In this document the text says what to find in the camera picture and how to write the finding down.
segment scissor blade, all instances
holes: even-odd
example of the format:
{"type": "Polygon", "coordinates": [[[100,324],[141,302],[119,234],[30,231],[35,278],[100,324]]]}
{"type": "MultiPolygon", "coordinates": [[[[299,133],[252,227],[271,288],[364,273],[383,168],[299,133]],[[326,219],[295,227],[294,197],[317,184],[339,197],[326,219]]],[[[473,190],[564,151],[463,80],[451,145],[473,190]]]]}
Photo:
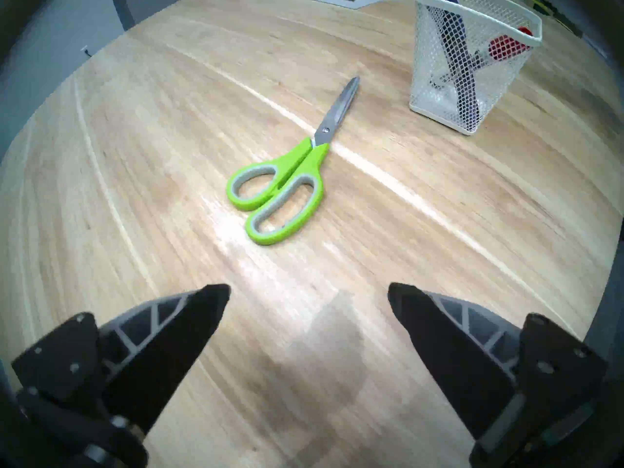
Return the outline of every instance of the scissor blade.
{"type": "Polygon", "coordinates": [[[347,110],[351,105],[351,101],[355,96],[355,92],[358,90],[359,84],[360,77],[353,77],[344,90],[342,90],[338,100],[336,100],[334,105],[331,106],[330,111],[327,113],[321,122],[321,125],[318,126],[318,129],[314,133],[314,146],[326,144],[332,137],[334,137],[336,129],[342,122],[344,114],[347,113],[347,110]]]}

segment screw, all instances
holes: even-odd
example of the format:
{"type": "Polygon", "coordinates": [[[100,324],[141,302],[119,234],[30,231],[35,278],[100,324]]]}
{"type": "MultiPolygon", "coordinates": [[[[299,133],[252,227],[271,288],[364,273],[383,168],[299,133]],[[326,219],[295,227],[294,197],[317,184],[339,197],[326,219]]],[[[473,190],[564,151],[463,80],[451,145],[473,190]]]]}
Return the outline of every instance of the screw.
{"type": "Polygon", "coordinates": [[[553,372],[555,372],[555,368],[546,361],[539,361],[537,363],[537,368],[544,374],[552,374],[553,372]]]}

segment wooden table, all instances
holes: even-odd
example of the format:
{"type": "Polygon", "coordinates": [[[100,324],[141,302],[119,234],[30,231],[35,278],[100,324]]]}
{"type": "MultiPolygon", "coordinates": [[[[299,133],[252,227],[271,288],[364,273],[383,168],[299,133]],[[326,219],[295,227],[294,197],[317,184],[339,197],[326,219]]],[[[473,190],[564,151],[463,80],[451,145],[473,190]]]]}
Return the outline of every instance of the wooden table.
{"type": "Polygon", "coordinates": [[[408,108],[413,0],[183,0],[109,44],[30,118],[0,173],[0,354],[70,315],[228,283],[223,321],[150,434],[152,466],[466,466],[472,439],[385,295],[392,281],[543,313],[583,336],[624,211],[610,69],[544,22],[479,131],[408,108]],[[352,76],[326,196],[252,243],[226,200],[352,76]]]}

